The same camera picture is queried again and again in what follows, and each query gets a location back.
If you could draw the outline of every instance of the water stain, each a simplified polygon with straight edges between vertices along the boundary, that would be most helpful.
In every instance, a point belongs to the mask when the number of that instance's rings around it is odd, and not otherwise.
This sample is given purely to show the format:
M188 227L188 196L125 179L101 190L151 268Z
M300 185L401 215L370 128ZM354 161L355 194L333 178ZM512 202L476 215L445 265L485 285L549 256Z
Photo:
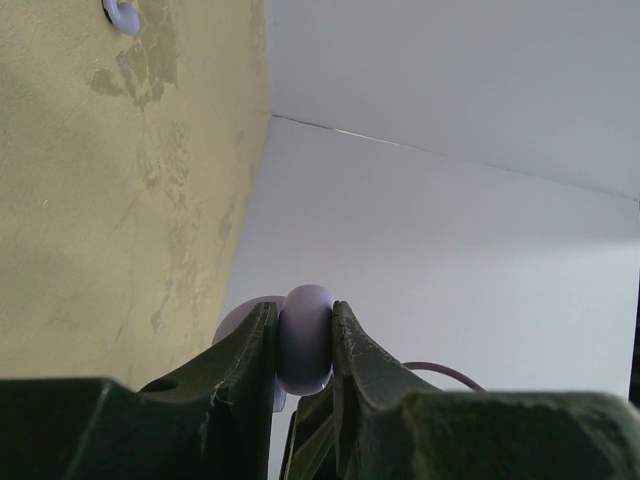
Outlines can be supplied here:
M166 85L178 86L178 36L171 0L140 0L140 34L126 51L116 55L118 73L102 68L90 87L111 96L128 95L141 111L159 101Z

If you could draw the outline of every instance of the black object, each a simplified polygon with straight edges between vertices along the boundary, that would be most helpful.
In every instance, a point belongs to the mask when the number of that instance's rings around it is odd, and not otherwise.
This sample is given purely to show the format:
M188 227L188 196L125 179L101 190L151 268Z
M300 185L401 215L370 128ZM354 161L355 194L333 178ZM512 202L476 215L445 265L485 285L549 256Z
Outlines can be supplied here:
M0 478L266 478L275 304L139 393L0 382ZM283 479L640 479L640 425L599 394L445 393L333 313L334 377L292 416Z

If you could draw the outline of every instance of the cable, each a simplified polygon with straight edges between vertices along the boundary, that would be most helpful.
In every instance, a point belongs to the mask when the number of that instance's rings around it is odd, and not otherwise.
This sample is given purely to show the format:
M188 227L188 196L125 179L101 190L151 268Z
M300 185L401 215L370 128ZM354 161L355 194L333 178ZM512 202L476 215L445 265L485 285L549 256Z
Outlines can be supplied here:
M431 362L406 362L404 366L409 370L426 370L428 372L436 372L441 373L442 375L446 375L447 377L454 378L458 380L460 383L466 385L471 390L475 390L476 392L486 392L484 388L478 385L476 382L467 377L464 373L460 373L453 368L446 367L444 365L440 365L439 363L431 363Z

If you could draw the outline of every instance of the white wall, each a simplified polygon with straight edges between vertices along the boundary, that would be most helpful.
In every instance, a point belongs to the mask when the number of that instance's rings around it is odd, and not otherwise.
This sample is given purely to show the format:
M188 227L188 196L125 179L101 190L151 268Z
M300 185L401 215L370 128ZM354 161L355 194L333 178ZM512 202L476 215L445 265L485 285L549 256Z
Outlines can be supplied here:
M626 395L639 258L634 201L274 119L224 313L319 283L402 361Z
M640 2L267 0L274 113L640 198Z

